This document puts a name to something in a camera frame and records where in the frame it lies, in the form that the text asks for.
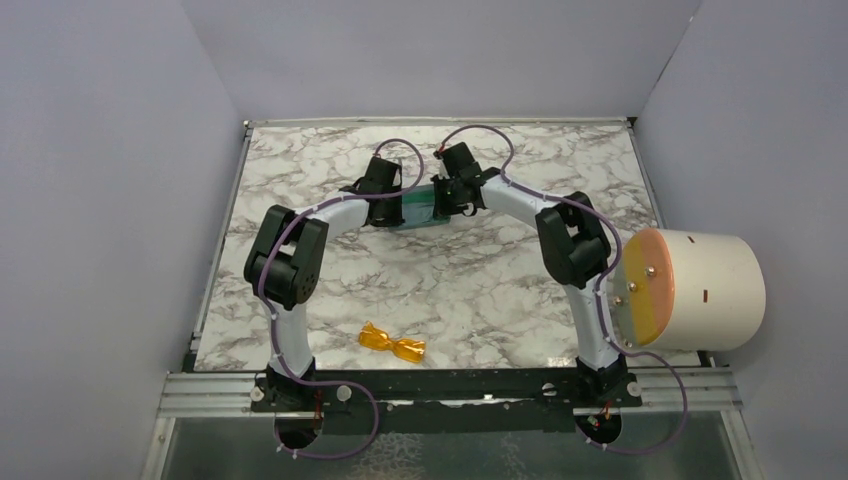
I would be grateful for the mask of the grey green glasses case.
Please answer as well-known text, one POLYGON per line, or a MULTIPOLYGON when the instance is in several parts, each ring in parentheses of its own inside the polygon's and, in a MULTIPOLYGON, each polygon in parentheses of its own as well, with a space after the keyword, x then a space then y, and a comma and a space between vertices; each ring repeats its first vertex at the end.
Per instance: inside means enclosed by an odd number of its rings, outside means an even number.
POLYGON ((390 230, 403 231, 442 226, 450 223, 451 217, 435 215, 436 193, 432 184, 419 185, 401 197, 402 220, 390 230))

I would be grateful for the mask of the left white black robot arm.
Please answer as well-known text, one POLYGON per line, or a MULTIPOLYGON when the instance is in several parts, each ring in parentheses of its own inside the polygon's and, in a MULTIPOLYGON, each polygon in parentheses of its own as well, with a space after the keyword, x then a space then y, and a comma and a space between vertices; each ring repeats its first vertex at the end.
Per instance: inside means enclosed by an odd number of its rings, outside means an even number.
POLYGON ((306 302, 314 293, 327 243, 372 225, 402 221, 400 164, 374 155, 365 174, 326 200, 296 211, 268 209, 244 266, 244 278, 269 316, 270 371, 282 376, 276 396, 298 411, 313 401, 314 356, 308 341, 306 302))

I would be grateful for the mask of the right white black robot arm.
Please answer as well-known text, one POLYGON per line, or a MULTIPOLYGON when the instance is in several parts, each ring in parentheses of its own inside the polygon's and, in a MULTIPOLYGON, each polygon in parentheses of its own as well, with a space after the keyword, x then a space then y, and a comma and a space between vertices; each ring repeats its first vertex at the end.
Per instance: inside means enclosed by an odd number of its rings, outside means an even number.
POLYGON ((604 405, 627 382, 628 370, 624 355, 609 343, 608 309, 599 304, 606 298, 601 275, 612 247, 589 198, 577 192, 555 201, 525 191, 499 169, 482 169, 465 143, 442 147, 434 156, 441 162, 432 178, 435 216, 492 210, 536 229, 543 264, 570 304, 578 341, 578 396, 589 406, 604 405))

